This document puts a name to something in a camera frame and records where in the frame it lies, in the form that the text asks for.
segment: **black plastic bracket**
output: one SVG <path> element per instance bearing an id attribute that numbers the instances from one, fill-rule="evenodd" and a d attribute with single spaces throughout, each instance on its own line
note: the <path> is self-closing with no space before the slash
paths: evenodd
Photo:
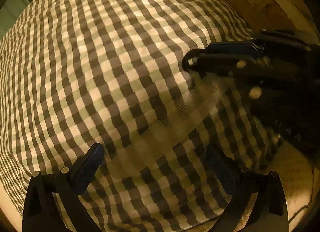
<path id="1" fill-rule="evenodd" d="M 42 175 L 35 172 L 28 186 L 22 217 L 23 232 L 68 232 L 53 194 L 58 193 L 61 202 L 77 232 L 101 232 L 87 213 L 78 195 L 85 192 L 95 172 L 104 159 L 104 148 L 95 143 L 89 151 L 70 168 L 59 174 Z"/>
<path id="2" fill-rule="evenodd" d="M 212 72 L 222 77 L 241 78 L 251 85 L 285 90 L 293 85 L 310 86 L 310 56 L 317 45 L 306 43 L 294 32 L 261 30 L 240 42 L 210 43 L 205 49 L 193 49 L 182 60 L 185 71 Z M 265 56 L 299 66 L 298 72 L 263 68 L 256 63 Z"/>
<path id="3" fill-rule="evenodd" d="M 276 171 L 268 175 L 254 174 L 248 168 L 235 167 L 231 158 L 217 145 L 207 147 L 207 163 L 217 175 L 225 192 L 232 199 L 210 232 L 233 232 L 238 225 L 252 193 L 258 196 L 243 232 L 286 232 L 288 211 L 283 187 Z"/>

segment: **metal bolt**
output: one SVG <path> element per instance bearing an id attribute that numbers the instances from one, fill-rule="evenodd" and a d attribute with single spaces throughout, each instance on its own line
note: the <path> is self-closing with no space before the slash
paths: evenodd
<path id="1" fill-rule="evenodd" d="M 193 57 L 193 58 L 188 60 L 188 63 L 189 63 L 190 66 L 196 65 L 197 64 L 197 60 L 198 60 L 197 57 Z"/>
<path id="2" fill-rule="evenodd" d="M 68 167 L 63 167 L 61 170 L 60 170 L 60 172 L 61 173 L 63 173 L 63 174 L 66 174 L 66 173 L 68 173 L 69 172 L 69 168 Z"/>
<path id="3" fill-rule="evenodd" d="M 237 68 L 244 68 L 246 64 L 247 62 L 245 62 L 244 60 L 239 60 L 239 62 L 237 63 Z"/>
<path id="4" fill-rule="evenodd" d="M 245 173 L 245 174 L 247 174 L 247 173 L 250 172 L 250 170 L 249 170 L 247 167 L 242 167 L 242 168 L 241 168 L 241 171 L 242 171 L 243 173 Z"/>
<path id="5" fill-rule="evenodd" d="M 271 176 L 274 177 L 274 178 L 277 178 L 277 177 L 279 176 L 278 173 L 277 173 L 276 171 L 274 171 L 274 170 L 272 170 L 272 171 L 270 172 L 270 174 L 271 174 Z"/>
<path id="6" fill-rule="evenodd" d="M 37 177 L 39 174 L 40 174 L 40 171 L 35 171 L 35 172 L 32 174 L 32 176 L 33 176 L 33 177 Z"/>
<path id="7" fill-rule="evenodd" d="M 255 86 L 250 90 L 249 97 L 251 99 L 258 99 L 262 94 L 262 89 L 259 86 Z"/>

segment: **checkered blanket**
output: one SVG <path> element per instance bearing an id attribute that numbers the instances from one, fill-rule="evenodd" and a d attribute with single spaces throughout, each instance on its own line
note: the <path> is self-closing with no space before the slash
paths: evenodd
<path id="1" fill-rule="evenodd" d="M 18 211 L 34 171 L 57 172 L 100 142 L 106 161 L 79 198 L 103 231 L 182 231 L 218 217 L 230 197 L 207 170 L 205 147 L 220 143 L 249 168 L 277 147 L 232 81 L 152 165 L 126 153 L 118 163 L 142 161 L 136 175 L 109 166 L 168 105 L 200 95 L 184 54 L 250 34 L 224 0 L 34 0 L 0 42 L 0 178 Z"/>

